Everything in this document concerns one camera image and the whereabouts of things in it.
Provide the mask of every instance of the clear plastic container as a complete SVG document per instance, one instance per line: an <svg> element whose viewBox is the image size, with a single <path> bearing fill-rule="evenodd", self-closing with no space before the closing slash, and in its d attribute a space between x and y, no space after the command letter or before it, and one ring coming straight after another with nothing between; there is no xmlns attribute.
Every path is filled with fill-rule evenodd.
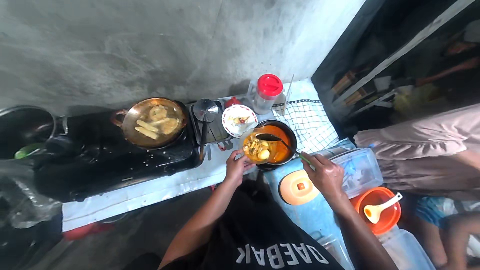
<svg viewBox="0 0 480 270"><path fill-rule="evenodd" d="M340 241L329 235L318 240L321 244L345 270L355 270L347 253L343 250Z"/></svg>
<svg viewBox="0 0 480 270"><path fill-rule="evenodd" d="M247 96L252 103L252 109L260 115L269 113L276 98L282 93L282 81L273 74L264 74L258 81L251 81Z"/></svg>
<svg viewBox="0 0 480 270"><path fill-rule="evenodd" d="M398 270L434 270L432 262L413 234L398 227L380 237Z"/></svg>
<svg viewBox="0 0 480 270"><path fill-rule="evenodd" d="M378 187L384 182L375 154L370 148L357 148L330 160L345 170L342 188L349 198Z"/></svg>
<svg viewBox="0 0 480 270"><path fill-rule="evenodd" d="M250 159L250 161L252 163L264 164L264 163L267 163L267 162L271 161L273 159L273 157L275 156L276 146L277 146L278 142L266 142L268 144L268 151L269 151L270 155L265 160L259 160L256 156L251 156L251 155L249 155L249 154L247 154L243 151L243 148L245 147L245 142L248 141L247 138L250 139L252 135L255 136L255 134L257 134L257 133L260 133L258 128L251 128L251 129L245 131L242 134L242 136L240 137L239 150L244 155L248 156L248 158Z"/></svg>

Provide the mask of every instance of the red jar lid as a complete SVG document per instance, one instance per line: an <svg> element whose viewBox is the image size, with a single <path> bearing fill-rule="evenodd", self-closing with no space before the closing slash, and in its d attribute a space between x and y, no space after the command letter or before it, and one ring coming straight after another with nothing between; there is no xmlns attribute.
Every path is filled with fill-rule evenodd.
<svg viewBox="0 0 480 270"><path fill-rule="evenodd" d="M280 78L273 74L263 74L258 78L258 94L267 100L275 100L283 90L283 84Z"/></svg>

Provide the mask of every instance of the gray wall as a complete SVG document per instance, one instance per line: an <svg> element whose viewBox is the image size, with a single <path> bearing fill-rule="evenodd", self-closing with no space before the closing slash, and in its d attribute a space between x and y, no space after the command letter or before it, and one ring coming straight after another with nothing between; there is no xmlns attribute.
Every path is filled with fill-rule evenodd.
<svg viewBox="0 0 480 270"><path fill-rule="evenodd" d="M75 114L308 78L363 2L0 0L0 107Z"/></svg>

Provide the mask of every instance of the egg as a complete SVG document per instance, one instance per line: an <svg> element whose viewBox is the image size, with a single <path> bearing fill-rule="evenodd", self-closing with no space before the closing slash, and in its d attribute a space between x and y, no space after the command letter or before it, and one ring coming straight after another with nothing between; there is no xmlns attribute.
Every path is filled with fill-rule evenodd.
<svg viewBox="0 0 480 270"><path fill-rule="evenodd" d="M262 151L260 151L260 153L258 153L258 158L261 159L261 160L265 160L269 156L270 156L270 151L268 151L267 149L262 150Z"/></svg>

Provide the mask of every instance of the white spoon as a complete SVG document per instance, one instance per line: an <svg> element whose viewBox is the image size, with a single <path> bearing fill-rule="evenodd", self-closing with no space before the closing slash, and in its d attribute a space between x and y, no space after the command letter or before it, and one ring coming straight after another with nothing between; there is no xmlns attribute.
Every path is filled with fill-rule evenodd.
<svg viewBox="0 0 480 270"><path fill-rule="evenodd" d="M377 224L380 220L380 214L382 211L394 205L401 198L403 198L403 196L400 193L397 193L393 198L380 205L366 205L363 208L363 213L365 213L365 216L367 216L371 223Z"/></svg>

